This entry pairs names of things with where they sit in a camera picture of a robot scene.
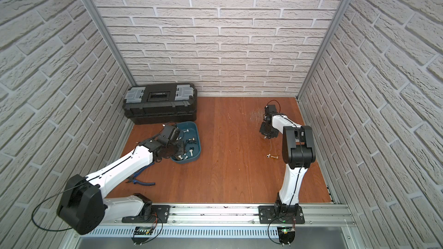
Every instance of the blue-handled pliers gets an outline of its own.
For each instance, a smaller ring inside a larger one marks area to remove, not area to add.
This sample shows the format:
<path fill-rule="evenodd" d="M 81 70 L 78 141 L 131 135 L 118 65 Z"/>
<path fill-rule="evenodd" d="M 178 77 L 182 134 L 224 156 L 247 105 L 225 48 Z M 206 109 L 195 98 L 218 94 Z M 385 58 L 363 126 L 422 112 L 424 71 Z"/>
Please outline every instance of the blue-handled pliers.
<path fill-rule="evenodd" d="M 136 178 L 138 177 L 138 175 L 140 175 L 145 169 L 147 169 L 148 167 L 154 165 L 155 163 L 152 162 L 150 164 L 148 164 L 147 166 L 142 167 L 141 169 L 139 169 L 136 173 L 132 174 L 131 176 L 129 176 L 127 179 L 127 183 L 133 182 L 134 184 L 139 184 L 142 186 L 154 186 L 155 183 L 144 183 L 144 182 L 140 182 L 139 180 L 137 180 Z"/>

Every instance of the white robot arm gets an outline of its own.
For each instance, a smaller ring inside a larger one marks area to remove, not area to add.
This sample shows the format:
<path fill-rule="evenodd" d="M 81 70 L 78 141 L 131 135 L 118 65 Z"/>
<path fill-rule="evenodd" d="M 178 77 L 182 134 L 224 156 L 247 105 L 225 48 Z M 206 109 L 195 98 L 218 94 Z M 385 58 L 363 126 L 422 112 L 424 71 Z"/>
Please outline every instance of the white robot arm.
<path fill-rule="evenodd" d="M 312 128 L 293 122 L 286 115 L 277 113 L 275 105 L 268 105 L 260 133 L 270 139 L 277 137 L 279 132 L 283 134 L 282 157 L 286 171 L 274 206 L 276 217 L 296 213 L 303 177 L 315 162 Z"/>
<path fill-rule="evenodd" d="M 149 216 L 152 202 L 141 194 L 113 199 L 105 197 L 137 170 L 153 161 L 159 162 L 163 157 L 171 157 L 159 154 L 162 148 L 173 147 L 175 154 L 183 154 L 183 141 L 177 141 L 179 133 L 176 127 L 164 125 L 161 133 L 140 142 L 133 151 L 107 167 L 86 177 L 72 176 L 66 183 L 57 215 L 79 234 L 89 233 L 102 221 Z"/>

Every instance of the mounting plate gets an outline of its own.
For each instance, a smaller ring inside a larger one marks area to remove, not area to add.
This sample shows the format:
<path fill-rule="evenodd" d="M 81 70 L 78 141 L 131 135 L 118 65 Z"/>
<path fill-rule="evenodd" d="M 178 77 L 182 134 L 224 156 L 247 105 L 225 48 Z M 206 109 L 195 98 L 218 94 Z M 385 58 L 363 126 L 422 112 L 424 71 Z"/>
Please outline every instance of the mounting plate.
<path fill-rule="evenodd" d="M 169 217 L 169 205 L 152 205 L 152 213 L 157 213 L 158 218 L 166 224 Z M 154 215 L 146 218 L 145 216 L 128 216 L 121 219 L 122 223 L 153 223 L 156 220 Z"/>
<path fill-rule="evenodd" d="M 274 206 L 258 206 L 258 214 L 260 218 L 260 224 L 269 224 L 275 217 Z M 273 223 L 275 224 L 292 224 L 291 214 L 287 214 L 282 219 L 275 220 Z M 295 213 L 296 224 L 304 224 L 304 216 L 302 207 L 298 206 L 297 211 Z"/>

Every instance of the aluminum frame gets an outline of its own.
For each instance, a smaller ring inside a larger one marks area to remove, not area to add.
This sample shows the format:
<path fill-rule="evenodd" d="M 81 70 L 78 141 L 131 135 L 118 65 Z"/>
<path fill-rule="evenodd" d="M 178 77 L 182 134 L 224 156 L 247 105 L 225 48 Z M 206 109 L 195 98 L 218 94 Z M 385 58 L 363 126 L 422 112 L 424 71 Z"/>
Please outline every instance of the aluminum frame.
<path fill-rule="evenodd" d="M 303 96 L 303 93 L 306 91 L 307 85 L 309 84 L 315 69 L 320 63 L 320 59 L 322 58 L 323 53 L 326 51 L 326 48 L 328 47 L 329 43 L 334 37 L 335 31 L 337 30 L 338 25 L 343 19 L 343 16 L 345 15 L 346 9 L 348 8 L 350 2 L 351 0 L 340 0 L 337 10 L 335 11 L 335 14 L 332 18 L 331 24 L 329 25 L 329 28 L 326 31 L 323 41 L 320 44 L 320 47 L 318 48 L 317 54 L 315 54 L 315 58 L 312 62 L 312 65 L 309 68 L 309 71 L 307 72 L 307 75 L 303 80 L 302 86 L 299 90 L 299 93 L 296 96 L 297 99 L 300 99 Z"/>
<path fill-rule="evenodd" d="M 95 23 L 95 25 L 98 28 L 98 31 L 103 37 L 103 40 L 106 42 L 106 44 L 109 47 L 109 50 L 111 51 L 112 55 L 114 56 L 115 60 L 117 61 L 118 66 L 122 70 L 123 74 L 126 77 L 126 80 L 128 80 L 129 84 L 131 86 L 136 86 L 137 82 L 134 79 L 134 76 L 132 75 L 130 69 L 128 68 L 128 65 L 125 62 L 125 58 L 123 58 L 123 55 L 121 54 L 120 50 L 118 49 L 117 44 L 114 41 L 114 38 L 111 35 L 111 32 L 109 31 L 108 27 L 106 26 L 105 21 L 103 20 L 102 15 L 100 14 L 97 6 L 94 3 L 94 0 L 81 0 L 86 8 L 86 10 L 91 15 L 92 21 Z"/>
<path fill-rule="evenodd" d="M 180 226 L 264 226 L 260 224 L 258 206 L 273 204 L 199 204 L 199 203 L 154 203 L 169 205 L 169 218 L 164 225 Z M 355 222 L 347 205 L 344 204 L 300 204 L 303 208 L 305 224 L 309 226 L 355 227 Z M 100 225 L 146 225 L 145 223 L 121 223 L 121 220 L 107 221 Z M 287 224 L 273 223 L 273 226 Z"/>

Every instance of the brick wall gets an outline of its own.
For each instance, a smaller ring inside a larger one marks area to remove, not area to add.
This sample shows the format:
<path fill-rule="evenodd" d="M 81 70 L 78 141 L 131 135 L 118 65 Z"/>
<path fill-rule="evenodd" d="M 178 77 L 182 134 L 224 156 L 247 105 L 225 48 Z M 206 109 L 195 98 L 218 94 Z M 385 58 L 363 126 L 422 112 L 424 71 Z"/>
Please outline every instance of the brick wall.
<path fill-rule="evenodd" d="M 301 98 L 368 248 L 443 244 L 443 0 L 352 0 Z"/>
<path fill-rule="evenodd" d="M 138 84 L 295 96 L 340 0 L 95 0 Z"/>
<path fill-rule="evenodd" d="M 0 0 L 0 247 L 57 248 L 30 223 L 73 174 L 103 167 L 127 81 L 80 0 Z M 36 220 L 65 228 L 58 200 Z"/>

